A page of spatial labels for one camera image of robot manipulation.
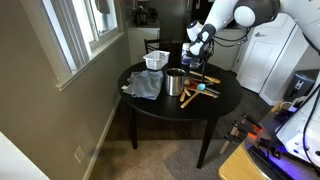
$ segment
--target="round black table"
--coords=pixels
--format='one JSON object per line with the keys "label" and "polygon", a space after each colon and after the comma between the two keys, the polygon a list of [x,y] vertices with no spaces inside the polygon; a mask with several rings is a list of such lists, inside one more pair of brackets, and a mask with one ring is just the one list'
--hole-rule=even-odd
{"label": "round black table", "polygon": [[[189,76],[189,67],[181,65],[182,69],[187,72]],[[219,84],[214,84],[211,87],[220,91],[218,98],[212,98],[203,94],[195,97],[185,108],[181,108],[180,96],[169,96],[165,90],[165,71],[167,66],[162,68],[164,73],[164,80],[162,89],[156,100],[148,100],[144,98],[133,98],[130,94],[122,92],[122,86],[128,86],[127,79],[132,72],[141,72],[147,70],[145,62],[135,64],[126,69],[120,76],[118,81],[118,90],[122,99],[131,106],[132,118],[128,118],[130,126],[130,134],[132,146],[137,149],[137,128],[135,111],[148,114],[150,116],[171,121],[207,121],[205,134],[202,141],[197,168],[201,168],[202,162],[206,155],[209,143],[211,141],[213,132],[215,130],[218,118],[233,111],[240,103],[242,97],[242,90],[239,82],[236,80],[232,72],[225,71],[219,67],[211,64],[205,65],[205,75],[219,79]]]}

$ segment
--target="coffee maker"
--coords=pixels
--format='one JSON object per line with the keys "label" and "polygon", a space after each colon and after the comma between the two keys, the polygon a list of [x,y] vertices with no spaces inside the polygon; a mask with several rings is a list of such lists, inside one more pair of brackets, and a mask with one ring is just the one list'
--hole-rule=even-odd
{"label": "coffee maker", "polygon": [[137,26],[147,25],[147,13],[148,12],[142,6],[139,6],[135,12],[134,23]]}

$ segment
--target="kitchen counter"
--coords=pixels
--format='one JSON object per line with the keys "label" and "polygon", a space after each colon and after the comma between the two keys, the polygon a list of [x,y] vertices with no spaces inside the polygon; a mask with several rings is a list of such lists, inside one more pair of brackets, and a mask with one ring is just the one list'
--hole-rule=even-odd
{"label": "kitchen counter", "polygon": [[159,20],[155,20],[154,22],[148,22],[148,24],[146,25],[141,25],[141,26],[137,26],[134,22],[132,22],[132,20],[127,21],[127,28],[128,29],[154,29],[154,30],[159,30],[160,29],[160,22]]}

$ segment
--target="wooden desk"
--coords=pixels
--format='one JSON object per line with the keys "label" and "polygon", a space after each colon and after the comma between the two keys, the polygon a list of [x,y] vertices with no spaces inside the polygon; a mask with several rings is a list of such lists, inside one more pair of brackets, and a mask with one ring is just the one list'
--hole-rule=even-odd
{"label": "wooden desk", "polygon": [[259,168],[252,162],[242,142],[219,169],[221,179],[266,179]]}

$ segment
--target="wall outlet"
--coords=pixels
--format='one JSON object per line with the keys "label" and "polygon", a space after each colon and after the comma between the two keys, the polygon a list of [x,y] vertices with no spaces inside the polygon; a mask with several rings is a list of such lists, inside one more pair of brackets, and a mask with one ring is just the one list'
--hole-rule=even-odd
{"label": "wall outlet", "polygon": [[81,146],[79,146],[76,150],[76,152],[74,153],[74,157],[76,157],[76,159],[78,160],[78,162],[81,164],[82,159],[84,158],[84,152],[83,149],[81,148]]}

